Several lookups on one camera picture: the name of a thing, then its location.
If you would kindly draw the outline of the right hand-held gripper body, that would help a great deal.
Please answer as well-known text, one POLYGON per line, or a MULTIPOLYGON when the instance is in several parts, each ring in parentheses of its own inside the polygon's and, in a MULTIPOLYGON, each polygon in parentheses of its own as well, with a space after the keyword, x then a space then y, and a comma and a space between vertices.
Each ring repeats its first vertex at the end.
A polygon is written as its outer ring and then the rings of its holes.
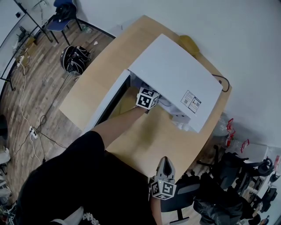
POLYGON ((174 197, 176 184, 174 176, 159 176, 158 172, 151 183, 152 197, 167 200, 174 197))

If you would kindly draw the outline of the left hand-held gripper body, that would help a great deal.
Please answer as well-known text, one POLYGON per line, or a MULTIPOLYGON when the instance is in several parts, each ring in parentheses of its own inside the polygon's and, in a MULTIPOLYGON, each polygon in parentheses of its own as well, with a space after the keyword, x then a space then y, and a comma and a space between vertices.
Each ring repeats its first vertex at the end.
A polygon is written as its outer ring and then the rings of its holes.
POLYGON ((146 114, 157 105, 160 94, 156 91, 141 87, 137 94, 136 106, 146 109, 146 114))

